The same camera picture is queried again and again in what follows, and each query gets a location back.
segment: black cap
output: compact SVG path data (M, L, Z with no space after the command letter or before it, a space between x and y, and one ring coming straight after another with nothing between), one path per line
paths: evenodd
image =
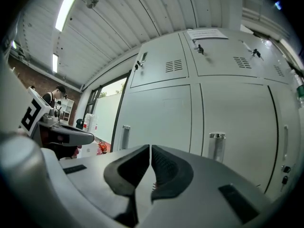
M57 86L56 89L60 90L62 93L66 93L66 89L63 86Z

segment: blue light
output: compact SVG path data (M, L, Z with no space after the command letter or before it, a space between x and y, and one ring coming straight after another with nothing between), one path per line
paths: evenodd
M281 4L280 4L280 1L277 1L277 2L275 3L275 6L276 6L276 8L277 8L278 10L281 10L281 9L282 9Z

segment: locker door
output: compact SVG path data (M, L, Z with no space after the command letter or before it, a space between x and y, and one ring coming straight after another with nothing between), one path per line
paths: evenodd
M262 59L255 56L256 63L261 66L259 67L261 77L287 84L292 82L289 65L271 41L246 33L238 33L237 37L244 41L250 49L258 49L261 53Z
M259 66L251 62L251 53L244 44L229 37L229 39L198 40L204 54L197 53L192 48L192 41L187 32L184 33L191 49L199 76L208 75L240 75L259 77Z
M295 166L300 151L300 117L296 97L291 89L283 84L271 85L279 124L279 146L276 168L266 194L275 200L287 191L295 174ZM284 173L282 166L291 167L289 173ZM282 179L288 176L288 183L282 189Z
M127 94L119 113L118 150L159 144L189 152L190 86L175 86Z
M178 33L143 44L137 60L144 62L135 71L131 87L188 77L185 54Z
M222 163L265 191L275 163L276 114L264 85L201 84L203 156ZM214 139L213 134L225 134Z

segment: sky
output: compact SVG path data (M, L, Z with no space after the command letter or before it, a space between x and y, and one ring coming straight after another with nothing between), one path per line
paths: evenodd
M102 90L101 90L101 92L106 92L107 96L109 96L109 95L115 95L116 94L115 91L116 90L120 90L121 87L122 87L121 84L123 82L125 82L125 81L126 81L126 78L118 80L118 81L116 81L116 82L114 82L114 83L112 83L112 84L110 84L110 85L108 85L106 87L103 87Z

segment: robotic device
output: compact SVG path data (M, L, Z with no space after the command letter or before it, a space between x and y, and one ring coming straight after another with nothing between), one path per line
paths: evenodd
M58 159L71 157L77 146L94 141L91 133L60 123L60 112L28 88L32 102L21 120L21 127L40 147L51 149Z
M11 136L0 150L5 183L41 227L239 227L270 205L225 165L168 147L58 161L50 149ZM139 222L135 192L150 158L156 189Z

